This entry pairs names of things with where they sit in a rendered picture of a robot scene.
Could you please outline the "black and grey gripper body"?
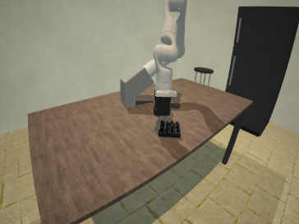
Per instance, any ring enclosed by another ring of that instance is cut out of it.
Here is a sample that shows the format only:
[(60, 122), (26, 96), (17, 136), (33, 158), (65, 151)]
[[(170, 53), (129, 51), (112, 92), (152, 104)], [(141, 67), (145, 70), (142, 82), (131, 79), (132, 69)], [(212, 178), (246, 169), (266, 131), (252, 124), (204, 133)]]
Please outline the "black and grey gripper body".
[(154, 92), (154, 115), (169, 116), (171, 97), (177, 96), (177, 92), (172, 90), (172, 82), (163, 83), (156, 81)]

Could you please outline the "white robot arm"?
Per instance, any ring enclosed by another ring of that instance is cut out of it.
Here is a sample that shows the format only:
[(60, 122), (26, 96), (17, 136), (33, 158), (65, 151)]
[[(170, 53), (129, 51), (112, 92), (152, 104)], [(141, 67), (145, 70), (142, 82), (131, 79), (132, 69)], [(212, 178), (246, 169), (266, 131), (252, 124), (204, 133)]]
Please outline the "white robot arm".
[[(151, 60), (152, 62), (143, 66), (151, 77), (156, 74), (158, 82), (172, 82), (173, 69), (166, 65), (175, 62), (185, 53), (186, 1), (164, 0), (163, 28), (160, 39), (165, 45), (156, 45), (153, 51), (153, 61)], [(170, 13), (171, 11), (180, 12), (175, 20)]]

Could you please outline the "black knob box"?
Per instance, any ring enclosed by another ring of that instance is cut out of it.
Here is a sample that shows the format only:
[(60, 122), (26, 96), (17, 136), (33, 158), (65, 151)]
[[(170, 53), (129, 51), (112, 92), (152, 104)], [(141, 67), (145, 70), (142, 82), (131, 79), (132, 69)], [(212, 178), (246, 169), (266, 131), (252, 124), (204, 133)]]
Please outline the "black knob box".
[[(174, 132), (173, 132), (173, 130), (174, 130)], [(181, 133), (180, 133), (180, 127), (179, 127), (178, 121), (176, 121), (176, 123), (173, 123), (173, 121), (171, 121), (171, 122), (167, 121), (166, 122), (166, 130), (163, 128), (163, 121), (161, 121), (161, 127), (159, 130), (160, 137), (180, 138), (180, 135), (181, 135)]]

